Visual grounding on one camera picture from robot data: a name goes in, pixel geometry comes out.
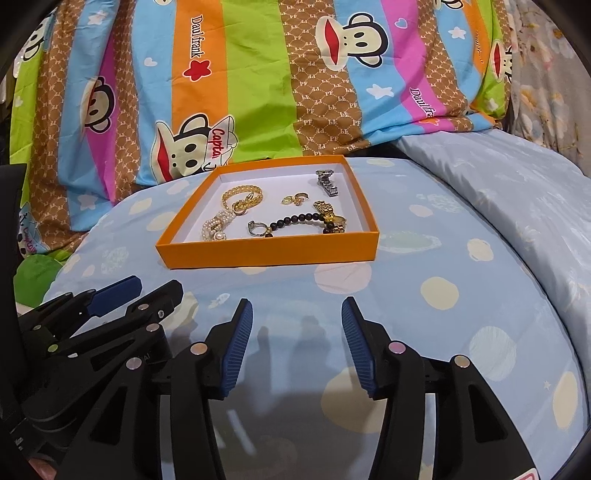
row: green stripe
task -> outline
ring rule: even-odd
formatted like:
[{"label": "green stripe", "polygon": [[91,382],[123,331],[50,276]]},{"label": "green stripe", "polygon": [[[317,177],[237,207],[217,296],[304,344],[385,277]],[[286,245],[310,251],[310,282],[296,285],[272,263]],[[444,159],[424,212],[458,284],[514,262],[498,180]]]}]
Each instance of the green stripe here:
[{"label": "green stripe", "polygon": [[10,163],[27,164],[25,183],[22,187],[21,207],[29,201],[29,161],[33,148],[37,79],[42,58],[43,49],[40,48],[33,58],[21,63],[12,101]]},{"label": "green stripe", "polygon": [[[496,15],[496,11],[491,12],[492,15],[492,40],[491,44],[495,40],[500,40],[503,42],[503,32],[501,30],[501,25],[499,23],[499,19]],[[505,116],[505,76],[503,74],[503,80],[501,82],[497,82],[495,76],[492,73],[492,67],[490,59],[488,61],[488,65],[486,67],[486,72],[484,78],[482,79],[482,84],[480,85],[480,90],[474,98],[474,102],[472,105],[476,107],[477,110],[481,112],[485,112],[486,114],[490,115],[495,119],[500,119]],[[491,108],[491,103],[489,102],[490,99],[493,99],[496,104],[496,108]]]},{"label": "green stripe", "polygon": [[277,0],[222,0],[234,162],[302,155]]}]

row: earring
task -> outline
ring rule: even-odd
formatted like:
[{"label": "earring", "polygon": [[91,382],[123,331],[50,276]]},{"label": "earring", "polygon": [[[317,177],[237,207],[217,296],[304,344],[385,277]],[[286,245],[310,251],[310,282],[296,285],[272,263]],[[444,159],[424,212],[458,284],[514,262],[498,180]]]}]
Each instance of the earring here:
[{"label": "earring", "polygon": [[281,203],[283,205],[289,205],[290,203],[293,203],[297,206],[300,206],[302,203],[304,203],[306,200],[309,200],[310,197],[308,197],[307,193],[301,192],[301,193],[296,193],[293,197],[285,197]]}]

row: jewelry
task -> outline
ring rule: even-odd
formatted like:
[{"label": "jewelry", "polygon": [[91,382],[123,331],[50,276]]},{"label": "jewelry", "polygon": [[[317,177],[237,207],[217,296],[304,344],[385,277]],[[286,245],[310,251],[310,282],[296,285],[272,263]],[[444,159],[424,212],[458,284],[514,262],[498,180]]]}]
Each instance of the jewelry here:
[{"label": "jewelry", "polygon": [[333,222],[337,226],[342,226],[343,231],[345,231],[347,219],[340,215],[335,215],[335,210],[330,203],[326,203],[324,200],[318,200],[318,202],[314,202],[314,208],[324,216],[325,220]]},{"label": "jewelry", "polygon": [[239,193],[246,193],[246,198],[244,200],[238,200],[232,204],[232,211],[236,215],[244,215],[249,208],[252,208],[259,203],[262,202],[262,190],[260,187],[256,185],[240,185],[238,187],[234,187],[227,192],[224,192],[222,195],[222,205],[226,210],[229,210],[228,207],[228,199],[233,197],[234,195],[238,195]]},{"label": "jewelry", "polygon": [[316,170],[316,174],[318,175],[318,185],[324,188],[324,191],[329,197],[335,197],[339,194],[336,185],[330,181],[330,176],[334,172],[334,170]]},{"label": "jewelry", "polygon": [[301,192],[301,193],[296,193],[293,197],[285,197],[281,203],[283,205],[289,205],[290,203],[294,203],[297,206],[300,206],[302,203],[304,203],[306,200],[309,200],[310,197],[308,197],[307,193]]},{"label": "jewelry", "polygon": [[[324,229],[322,233],[344,233],[345,228],[342,225],[335,225],[334,222],[327,220],[324,215],[321,213],[301,213],[299,215],[292,215],[291,217],[285,217],[284,219],[279,219],[276,222],[272,222],[269,225],[262,222],[248,222],[248,232],[252,236],[264,236],[264,237],[271,237],[273,236],[272,232],[279,228],[283,228],[286,225],[295,225],[298,222],[311,222],[311,221],[321,221],[324,223]],[[264,228],[262,233],[255,233],[255,228]]]},{"label": "jewelry", "polygon": [[[228,199],[239,193],[249,192],[244,200],[238,200],[228,207]],[[222,195],[222,206],[215,217],[207,220],[202,227],[201,237],[204,241],[225,240],[224,229],[230,225],[236,215],[244,215],[249,208],[252,208],[262,202],[262,190],[255,185],[240,185],[234,187]]]}]

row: heart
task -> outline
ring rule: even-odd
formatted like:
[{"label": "heart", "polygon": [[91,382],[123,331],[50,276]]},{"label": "heart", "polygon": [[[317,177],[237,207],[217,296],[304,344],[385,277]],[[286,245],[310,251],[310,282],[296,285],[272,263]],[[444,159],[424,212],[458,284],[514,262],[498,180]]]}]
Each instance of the heart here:
[{"label": "heart", "polygon": [[408,28],[407,21],[404,18],[399,18],[398,21],[394,25],[396,25],[398,28],[402,28],[402,29]]}]

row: blue bedsheet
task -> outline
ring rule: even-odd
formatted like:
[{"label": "blue bedsheet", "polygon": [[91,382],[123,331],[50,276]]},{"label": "blue bedsheet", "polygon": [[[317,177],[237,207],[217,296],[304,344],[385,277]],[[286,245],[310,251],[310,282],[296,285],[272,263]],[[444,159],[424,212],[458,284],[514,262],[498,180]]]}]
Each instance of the blue bedsheet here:
[{"label": "blue bedsheet", "polygon": [[[356,378],[340,323],[348,295],[366,318],[420,354],[470,356],[549,479],[586,430],[587,404],[576,356],[548,298],[497,231],[421,167],[381,158],[349,162],[381,231],[374,262],[170,271],[154,244],[204,179],[199,175],[117,205],[46,299],[128,275],[141,278],[145,293],[176,278],[184,299],[163,321],[174,352],[203,340],[240,298],[250,299],[254,326],[238,385],[226,401],[211,402],[228,479],[368,477],[384,403],[369,400]],[[433,463],[427,438],[421,479],[430,478]],[[166,447],[164,457],[170,480]]]}]

